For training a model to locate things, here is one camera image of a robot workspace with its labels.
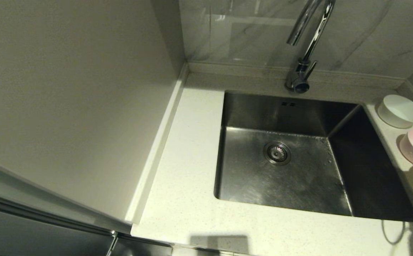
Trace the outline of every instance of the stainless steel sink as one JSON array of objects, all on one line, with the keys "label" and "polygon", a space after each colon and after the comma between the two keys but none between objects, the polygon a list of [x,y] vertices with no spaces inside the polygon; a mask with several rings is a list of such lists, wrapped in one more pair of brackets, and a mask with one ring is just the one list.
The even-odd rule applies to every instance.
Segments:
[{"label": "stainless steel sink", "polygon": [[226,93],[215,196],[413,222],[413,206],[360,105]]}]

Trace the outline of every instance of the chrome faucet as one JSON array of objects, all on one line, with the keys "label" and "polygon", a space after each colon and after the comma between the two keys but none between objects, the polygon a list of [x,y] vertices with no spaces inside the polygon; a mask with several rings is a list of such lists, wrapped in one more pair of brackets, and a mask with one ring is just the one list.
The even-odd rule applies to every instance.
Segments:
[{"label": "chrome faucet", "polygon": [[[323,0],[309,0],[303,8],[302,13],[298,17],[298,20],[293,27],[293,30],[287,40],[289,45],[295,46],[300,39],[300,36],[303,34],[304,29],[306,28],[307,23],[311,19],[317,7]],[[309,90],[309,84],[307,83],[308,77],[311,75],[312,70],[317,64],[317,60],[311,65],[309,58],[314,51],[314,48],[319,41],[319,38],[325,29],[328,19],[330,18],[331,12],[333,11],[335,0],[325,0],[325,7],[323,10],[323,15],[320,18],[317,29],[312,36],[311,43],[307,47],[306,53],[302,58],[298,59],[298,65],[296,69],[289,72],[289,75],[286,80],[286,88],[290,91],[297,92],[298,94],[305,93]]]}]

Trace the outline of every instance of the marble tile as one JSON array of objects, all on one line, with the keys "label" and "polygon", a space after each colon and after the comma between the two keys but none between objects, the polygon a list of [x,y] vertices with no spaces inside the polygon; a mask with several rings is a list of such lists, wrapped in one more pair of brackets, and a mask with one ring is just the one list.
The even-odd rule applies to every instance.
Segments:
[{"label": "marble tile", "polygon": [[[286,44],[306,0],[179,0],[188,60],[290,67],[308,43]],[[413,73],[413,1],[337,1],[313,54],[318,70],[395,78]]]}]

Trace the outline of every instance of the drain strainer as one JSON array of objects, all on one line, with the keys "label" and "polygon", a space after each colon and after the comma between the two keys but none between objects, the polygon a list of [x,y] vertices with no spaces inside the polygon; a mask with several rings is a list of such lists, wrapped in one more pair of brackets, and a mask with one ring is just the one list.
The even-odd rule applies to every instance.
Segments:
[{"label": "drain strainer", "polygon": [[265,158],[276,165],[285,165],[290,162],[291,152],[286,144],[279,141],[271,141],[263,148]]}]

